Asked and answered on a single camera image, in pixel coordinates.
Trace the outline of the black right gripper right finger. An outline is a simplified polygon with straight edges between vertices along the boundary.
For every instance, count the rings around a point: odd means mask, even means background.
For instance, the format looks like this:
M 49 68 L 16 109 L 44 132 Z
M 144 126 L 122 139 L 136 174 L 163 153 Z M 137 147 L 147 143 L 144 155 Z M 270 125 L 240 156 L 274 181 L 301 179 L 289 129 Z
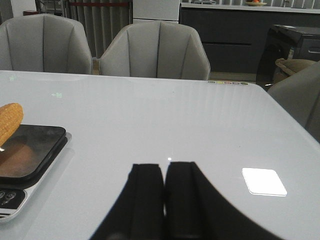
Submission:
M 165 178 L 170 240 L 277 240 L 234 207 L 195 162 L 171 162 Z

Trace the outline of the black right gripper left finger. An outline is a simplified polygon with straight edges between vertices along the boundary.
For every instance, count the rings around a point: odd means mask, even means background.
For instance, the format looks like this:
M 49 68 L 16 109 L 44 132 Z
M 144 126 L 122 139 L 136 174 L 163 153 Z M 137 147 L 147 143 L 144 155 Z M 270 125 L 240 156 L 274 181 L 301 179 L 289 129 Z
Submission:
M 161 240 L 164 181 L 157 164 L 134 164 L 127 181 L 92 240 Z

